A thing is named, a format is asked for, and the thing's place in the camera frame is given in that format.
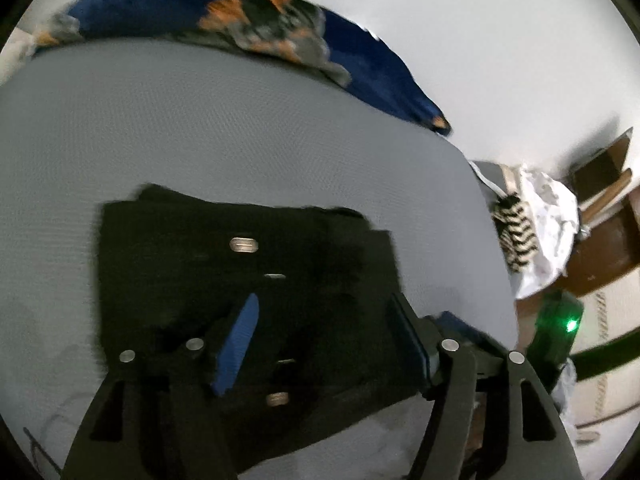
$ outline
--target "snap fastener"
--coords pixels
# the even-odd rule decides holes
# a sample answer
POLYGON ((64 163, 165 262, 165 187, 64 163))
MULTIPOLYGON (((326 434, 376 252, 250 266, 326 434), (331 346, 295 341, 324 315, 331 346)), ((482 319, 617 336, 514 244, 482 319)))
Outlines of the snap fastener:
POLYGON ((510 352, 509 361, 517 365, 521 365, 524 362, 524 355, 520 352, 510 352))
POLYGON ((276 406, 284 406, 289 403, 289 394, 287 392, 279 392, 277 394, 267 395, 267 406, 275 408, 276 406))
POLYGON ((136 353, 133 350, 125 350, 120 354, 121 363, 130 363, 136 358, 136 353))
POLYGON ((184 345, 187 347, 188 350, 196 351, 203 348, 204 341, 199 337, 194 337, 192 339, 189 339, 184 345))
POLYGON ((255 253, 258 250, 258 242, 253 238, 231 238, 229 246, 235 253, 255 253))
POLYGON ((449 352, 456 352, 458 348, 460 348, 460 343, 455 339, 445 339, 440 343, 440 345, 449 352))

